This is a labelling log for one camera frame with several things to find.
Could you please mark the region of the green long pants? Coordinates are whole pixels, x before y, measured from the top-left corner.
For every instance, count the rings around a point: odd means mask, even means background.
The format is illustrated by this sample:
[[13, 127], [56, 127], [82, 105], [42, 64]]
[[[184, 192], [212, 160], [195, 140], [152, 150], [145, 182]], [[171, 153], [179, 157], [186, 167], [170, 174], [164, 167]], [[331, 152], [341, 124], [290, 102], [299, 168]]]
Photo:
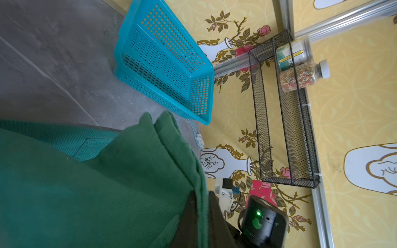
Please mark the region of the green long pants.
[[[1, 121], [1, 247], [167, 248], [191, 191], [197, 247], [209, 246], [208, 189], [174, 115], [120, 133]], [[102, 146], [80, 161], [60, 150]]]

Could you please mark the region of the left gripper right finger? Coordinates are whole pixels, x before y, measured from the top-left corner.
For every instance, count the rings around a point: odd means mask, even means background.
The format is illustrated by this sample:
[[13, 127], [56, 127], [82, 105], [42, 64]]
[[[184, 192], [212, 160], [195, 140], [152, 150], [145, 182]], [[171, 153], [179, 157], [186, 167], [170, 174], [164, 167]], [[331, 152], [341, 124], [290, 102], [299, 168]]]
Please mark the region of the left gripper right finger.
[[230, 233], [230, 229], [223, 218], [217, 197], [214, 192], [209, 192], [209, 247], [210, 248], [236, 248], [237, 245]]

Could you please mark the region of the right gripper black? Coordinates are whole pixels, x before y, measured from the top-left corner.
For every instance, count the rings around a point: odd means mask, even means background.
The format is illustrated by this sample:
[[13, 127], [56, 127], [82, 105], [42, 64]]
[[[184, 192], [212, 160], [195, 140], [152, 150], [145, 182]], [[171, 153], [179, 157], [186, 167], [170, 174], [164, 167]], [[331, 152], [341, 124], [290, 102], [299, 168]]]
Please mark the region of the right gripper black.
[[216, 178], [215, 194], [224, 219], [231, 218], [239, 207], [240, 188], [233, 184], [231, 178]]

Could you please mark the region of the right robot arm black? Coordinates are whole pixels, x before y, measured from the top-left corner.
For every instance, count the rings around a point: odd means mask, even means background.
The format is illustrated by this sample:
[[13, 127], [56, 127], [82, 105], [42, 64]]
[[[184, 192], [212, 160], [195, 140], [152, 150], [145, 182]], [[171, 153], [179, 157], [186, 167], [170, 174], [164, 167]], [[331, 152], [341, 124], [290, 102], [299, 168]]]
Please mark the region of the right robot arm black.
[[237, 227], [225, 223], [238, 248], [285, 247], [288, 216], [277, 207], [270, 183], [254, 180], [245, 207], [239, 204], [244, 199], [242, 188], [234, 186], [231, 179], [216, 179], [215, 195], [225, 217], [238, 213]]

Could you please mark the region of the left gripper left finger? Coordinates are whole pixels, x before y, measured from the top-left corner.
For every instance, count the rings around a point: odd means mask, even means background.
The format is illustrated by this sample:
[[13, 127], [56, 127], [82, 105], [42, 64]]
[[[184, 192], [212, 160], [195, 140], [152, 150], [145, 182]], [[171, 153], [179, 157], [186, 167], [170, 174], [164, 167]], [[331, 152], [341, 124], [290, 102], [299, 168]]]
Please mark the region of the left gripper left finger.
[[169, 248], [197, 248], [197, 200], [191, 191]]

